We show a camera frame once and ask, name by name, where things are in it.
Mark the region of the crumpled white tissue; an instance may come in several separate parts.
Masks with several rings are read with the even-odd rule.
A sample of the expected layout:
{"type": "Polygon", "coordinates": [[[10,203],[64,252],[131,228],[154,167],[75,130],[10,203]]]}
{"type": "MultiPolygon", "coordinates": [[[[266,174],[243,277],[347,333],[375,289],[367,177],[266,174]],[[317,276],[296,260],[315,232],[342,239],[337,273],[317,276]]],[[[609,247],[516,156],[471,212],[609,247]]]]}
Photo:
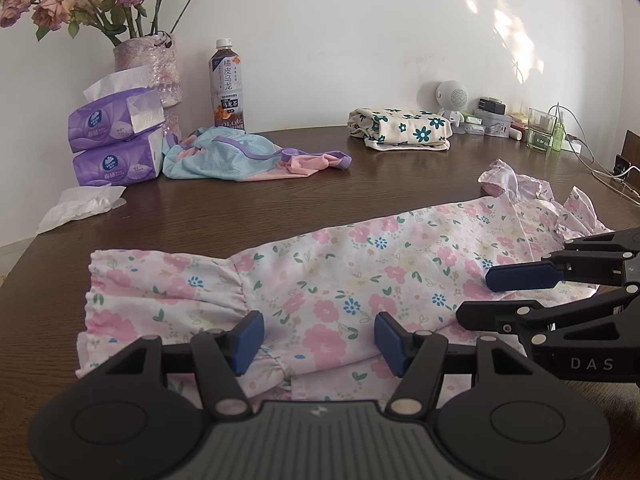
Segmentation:
{"type": "Polygon", "coordinates": [[[122,197],[126,188],[119,185],[78,186],[68,188],[58,203],[42,218],[37,235],[57,229],[72,221],[84,220],[105,214],[126,204],[122,197]]]}

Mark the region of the folded cream blue-flower cloth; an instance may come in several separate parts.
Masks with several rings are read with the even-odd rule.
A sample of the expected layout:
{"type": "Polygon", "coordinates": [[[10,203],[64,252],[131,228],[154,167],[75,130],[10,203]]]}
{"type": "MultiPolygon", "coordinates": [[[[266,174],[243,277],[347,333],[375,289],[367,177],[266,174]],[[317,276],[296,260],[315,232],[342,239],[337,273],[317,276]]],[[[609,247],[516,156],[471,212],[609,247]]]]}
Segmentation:
{"type": "Polygon", "coordinates": [[[356,108],[349,113],[347,130],[352,138],[379,152],[446,152],[452,136],[448,119],[425,110],[356,108]]]}

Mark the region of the purple tissue pack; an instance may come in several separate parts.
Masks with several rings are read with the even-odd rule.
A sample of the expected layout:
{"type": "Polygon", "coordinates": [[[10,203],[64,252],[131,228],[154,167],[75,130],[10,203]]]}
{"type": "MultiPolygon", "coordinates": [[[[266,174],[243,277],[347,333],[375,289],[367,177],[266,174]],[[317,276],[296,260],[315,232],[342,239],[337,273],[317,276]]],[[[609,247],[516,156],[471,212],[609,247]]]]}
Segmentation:
{"type": "Polygon", "coordinates": [[[87,103],[68,116],[67,139],[73,153],[127,141],[165,122],[160,94],[149,86],[145,66],[111,73],[84,95],[87,103]]]}
{"type": "Polygon", "coordinates": [[[73,159],[78,184],[129,186],[156,179],[162,169],[163,140],[163,130],[156,129],[80,153],[73,159]]]}

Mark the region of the blue pink purple garment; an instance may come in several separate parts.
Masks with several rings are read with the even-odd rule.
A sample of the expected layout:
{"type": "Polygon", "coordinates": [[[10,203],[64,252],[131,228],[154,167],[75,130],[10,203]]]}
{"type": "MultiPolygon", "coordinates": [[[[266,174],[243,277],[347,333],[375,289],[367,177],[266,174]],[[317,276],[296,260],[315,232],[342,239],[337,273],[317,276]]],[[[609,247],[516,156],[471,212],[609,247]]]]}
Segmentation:
{"type": "Polygon", "coordinates": [[[171,180],[298,179],[327,169],[346,170],[351,164],[349,154],[341,151],[281,148],[264,136],[226,127],[199,128],[182,141],[172,134],[163,144],[163,175],[171,180]]]}

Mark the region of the lower purple tissue pack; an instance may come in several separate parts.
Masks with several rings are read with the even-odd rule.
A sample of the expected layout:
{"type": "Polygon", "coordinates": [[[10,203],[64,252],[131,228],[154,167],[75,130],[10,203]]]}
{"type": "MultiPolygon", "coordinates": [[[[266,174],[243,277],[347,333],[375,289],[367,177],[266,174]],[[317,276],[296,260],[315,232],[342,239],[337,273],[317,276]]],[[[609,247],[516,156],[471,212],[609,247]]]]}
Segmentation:
{"type": "Polygon", "coordinates": [[[73,159],[78,184],[129,186],[156,179],[162,169],[163,140],[163,130],[156,129],[80,153],[73,159]]]}

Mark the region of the clear drinking glass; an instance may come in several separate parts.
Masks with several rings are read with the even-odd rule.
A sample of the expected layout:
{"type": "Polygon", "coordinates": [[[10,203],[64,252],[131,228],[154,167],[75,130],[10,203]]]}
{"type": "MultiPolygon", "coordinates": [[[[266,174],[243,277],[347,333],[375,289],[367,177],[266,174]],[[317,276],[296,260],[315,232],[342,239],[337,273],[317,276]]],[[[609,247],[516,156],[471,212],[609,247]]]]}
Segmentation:
{"type": "Polygon", "coordinates": [[[556,117],[552,114],[529,107],[526,145],[532,150],[547,153],[551,148],[556,117]]]}

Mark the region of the pink floral child dress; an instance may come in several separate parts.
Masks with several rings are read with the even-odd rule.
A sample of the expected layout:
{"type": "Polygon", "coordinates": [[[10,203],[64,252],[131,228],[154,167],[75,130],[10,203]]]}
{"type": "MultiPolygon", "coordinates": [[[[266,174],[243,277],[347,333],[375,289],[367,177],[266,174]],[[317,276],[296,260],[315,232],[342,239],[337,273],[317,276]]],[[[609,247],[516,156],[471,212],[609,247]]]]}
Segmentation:
{"type": "Polygon", "coordinates": [[[265,339],[240,380],[253,403],[386,402],[397,380],[373,341],[377,314],[410,332],[472,344],[476,333],[456,313],[465,301],[490,298],[490,268],[534,261],[605,230],[577,188],[558,202],[547,182],[499,161],[480,184],[486,193],[477,200],[332,226],[225,259],[99,250],[89,266],[78,372],[140,337],[182,344],[255,310],[265,339]]]}

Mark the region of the white power adapter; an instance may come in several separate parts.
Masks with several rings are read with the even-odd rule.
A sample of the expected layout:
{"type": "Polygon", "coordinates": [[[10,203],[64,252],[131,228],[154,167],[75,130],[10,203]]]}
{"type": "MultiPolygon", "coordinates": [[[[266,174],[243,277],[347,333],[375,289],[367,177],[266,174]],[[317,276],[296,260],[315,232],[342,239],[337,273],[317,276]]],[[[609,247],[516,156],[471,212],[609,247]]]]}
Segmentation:
{"type": "Polygon", "coordinates": [[[577,136],[567,134],[563,140],[562,150],[580,156],[582,154],[582,141],[577,136]]]}

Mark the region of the green spray bottle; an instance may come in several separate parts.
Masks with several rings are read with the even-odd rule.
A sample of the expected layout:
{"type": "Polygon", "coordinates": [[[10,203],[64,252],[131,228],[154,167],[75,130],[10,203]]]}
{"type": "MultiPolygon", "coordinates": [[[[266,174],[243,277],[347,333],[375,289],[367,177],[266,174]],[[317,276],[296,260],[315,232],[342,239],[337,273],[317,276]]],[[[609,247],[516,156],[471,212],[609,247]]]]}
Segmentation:
{"type": "Polygon", "coordinates": [[[565,126],[564,126],[564,118],[562,110],[557,107],[555,109],[555,123],[554,129],[551,138],[550,148],[552,151],[560,152],[563,148],[563,143],[565,139],[565,126]]]}

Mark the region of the grey printed tin box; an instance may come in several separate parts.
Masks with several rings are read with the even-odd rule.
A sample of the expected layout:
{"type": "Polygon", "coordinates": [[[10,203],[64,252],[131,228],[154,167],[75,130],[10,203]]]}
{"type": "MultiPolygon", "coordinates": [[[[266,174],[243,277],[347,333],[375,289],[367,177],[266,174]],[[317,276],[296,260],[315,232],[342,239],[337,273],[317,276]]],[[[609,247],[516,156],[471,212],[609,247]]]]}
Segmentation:
{"type": "Polygon", "coordinates": [[[474,116],[482,120],[482,126],[486,136],[495,136],[496,138],[508,138],[512,125],[512,118],[505,114],[496,114],[477,108],[474,110],[474,116]]]}

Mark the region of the upper purple tissue pack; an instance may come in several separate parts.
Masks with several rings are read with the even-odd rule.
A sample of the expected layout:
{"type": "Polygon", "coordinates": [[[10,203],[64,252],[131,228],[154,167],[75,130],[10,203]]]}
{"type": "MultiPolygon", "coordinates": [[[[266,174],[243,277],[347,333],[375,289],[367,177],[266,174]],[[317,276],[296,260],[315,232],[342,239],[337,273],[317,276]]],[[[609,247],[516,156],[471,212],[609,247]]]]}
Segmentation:
{"type": "Polygon", "coordinates": [[[165,122],[160,94],[149,86],[145,66],[111,73],[84,95],[87,103],[68,116],[67,139],[73,153],[127,141],[165,122]]]}

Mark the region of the oolong tea bottle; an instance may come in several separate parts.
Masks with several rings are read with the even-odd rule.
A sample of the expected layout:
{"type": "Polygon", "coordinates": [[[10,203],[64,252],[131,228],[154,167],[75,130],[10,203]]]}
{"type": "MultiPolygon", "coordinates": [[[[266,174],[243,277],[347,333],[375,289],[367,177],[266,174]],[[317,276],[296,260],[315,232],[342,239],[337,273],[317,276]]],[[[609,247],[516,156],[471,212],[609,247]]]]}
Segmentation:
{"type": "Polygon", "coordinates": [[[216,127],[245,130],[242,66],[230,38],[216,40],[208,62],[210,99],[216,127]]]}

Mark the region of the brown wooden chair back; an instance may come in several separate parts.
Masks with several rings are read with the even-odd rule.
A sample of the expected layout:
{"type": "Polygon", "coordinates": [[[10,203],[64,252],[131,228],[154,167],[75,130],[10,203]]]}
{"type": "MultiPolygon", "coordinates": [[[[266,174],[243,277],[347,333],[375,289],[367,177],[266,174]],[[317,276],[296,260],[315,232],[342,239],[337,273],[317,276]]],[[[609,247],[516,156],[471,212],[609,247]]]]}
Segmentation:
{"type": "Polygon", "coordinates": [[[626,131],[622,150],[615,156],[613,174],[638,190],[640,188],[640,136],[626,131]]]}

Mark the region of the white robot figure speaker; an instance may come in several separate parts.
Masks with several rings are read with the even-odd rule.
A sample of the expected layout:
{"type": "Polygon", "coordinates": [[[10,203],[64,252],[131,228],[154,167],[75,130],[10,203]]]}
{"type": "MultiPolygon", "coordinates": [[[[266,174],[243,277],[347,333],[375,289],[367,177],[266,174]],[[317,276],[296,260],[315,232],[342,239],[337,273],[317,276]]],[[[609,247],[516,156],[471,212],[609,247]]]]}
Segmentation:
{"type": "Polygon", "coordinates": [[[446,118],[453,133],[464,133],[463,111],[469,102],[469,93],[463,84],[456,80],[442,81],[436,88],[438,114],[446,118]]]}

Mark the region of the purple textured vase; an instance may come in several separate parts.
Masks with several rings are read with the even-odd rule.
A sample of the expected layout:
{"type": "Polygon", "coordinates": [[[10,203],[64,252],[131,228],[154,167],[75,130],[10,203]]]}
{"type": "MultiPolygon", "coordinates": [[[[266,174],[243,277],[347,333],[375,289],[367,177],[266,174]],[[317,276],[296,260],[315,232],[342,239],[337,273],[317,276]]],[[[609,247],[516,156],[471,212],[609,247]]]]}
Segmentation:
{"type": "Polygon", "coordinates": [[[149,70],[149,86],[160,94],[163,107],[182,102],[176,42],[168,32],[129,39],[114,47],[115,70],[145,66],[149,70]]]}

